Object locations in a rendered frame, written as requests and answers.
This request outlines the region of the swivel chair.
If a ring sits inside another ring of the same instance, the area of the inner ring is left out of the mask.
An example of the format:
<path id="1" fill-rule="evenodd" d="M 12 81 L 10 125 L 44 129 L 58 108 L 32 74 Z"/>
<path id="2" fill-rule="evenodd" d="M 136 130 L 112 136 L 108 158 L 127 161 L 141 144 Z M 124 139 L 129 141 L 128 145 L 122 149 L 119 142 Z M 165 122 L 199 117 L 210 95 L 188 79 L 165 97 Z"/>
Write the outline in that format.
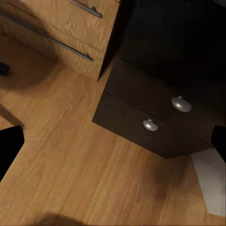
<path id="1" fill-rule="evenodd" d="M 0 75 L 6 76 L 10 67 L 5 63 L 0 63 Z"/>

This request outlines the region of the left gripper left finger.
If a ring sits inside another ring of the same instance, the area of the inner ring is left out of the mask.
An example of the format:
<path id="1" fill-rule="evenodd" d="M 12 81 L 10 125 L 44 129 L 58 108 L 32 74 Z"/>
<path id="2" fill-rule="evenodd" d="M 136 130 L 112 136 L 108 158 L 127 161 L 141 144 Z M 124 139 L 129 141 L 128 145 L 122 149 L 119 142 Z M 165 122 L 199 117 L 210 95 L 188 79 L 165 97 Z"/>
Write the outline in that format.
<path id="1" fill-rule="evenodd" d="M 24 133 L 20 125 L 0 130 L 0 182 L 24 145 Z"/>

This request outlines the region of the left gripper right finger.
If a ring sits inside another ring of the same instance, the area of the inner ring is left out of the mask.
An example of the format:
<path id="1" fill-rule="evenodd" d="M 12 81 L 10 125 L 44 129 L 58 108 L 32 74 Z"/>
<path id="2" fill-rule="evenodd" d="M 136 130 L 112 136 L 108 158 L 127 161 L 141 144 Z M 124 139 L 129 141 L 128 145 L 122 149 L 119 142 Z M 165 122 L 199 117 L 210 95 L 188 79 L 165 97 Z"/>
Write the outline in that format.
<path id="1" fill-rule="evenodd" d="M 212 132 L 211 142 L 226 163 L 226 127 L 216 125 Z"/>

